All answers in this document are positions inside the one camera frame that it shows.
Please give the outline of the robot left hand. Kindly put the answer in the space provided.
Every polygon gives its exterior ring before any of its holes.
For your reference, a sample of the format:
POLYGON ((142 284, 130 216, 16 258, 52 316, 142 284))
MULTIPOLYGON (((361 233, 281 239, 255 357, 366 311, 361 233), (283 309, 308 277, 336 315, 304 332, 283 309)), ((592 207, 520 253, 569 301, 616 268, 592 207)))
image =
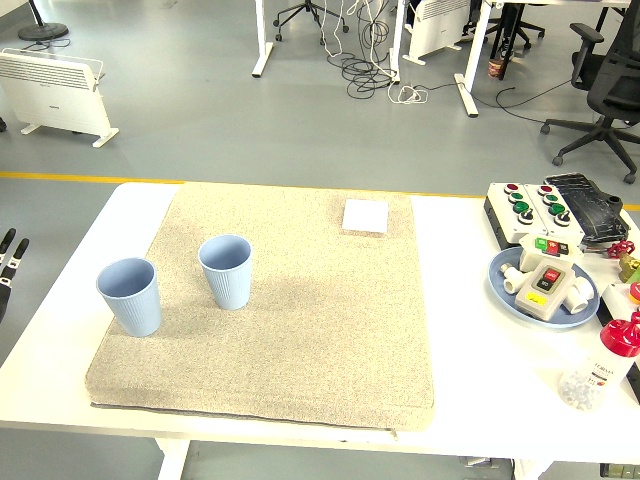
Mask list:
POLYGON ((9 247, 16 237, 17 230, 11 227, 1 241, 1 320, 4 320, 12 292, 12 281, 19 269, 20 263, 26 253, 30 240, 23 238, 9 260, 4 263, 9 247))

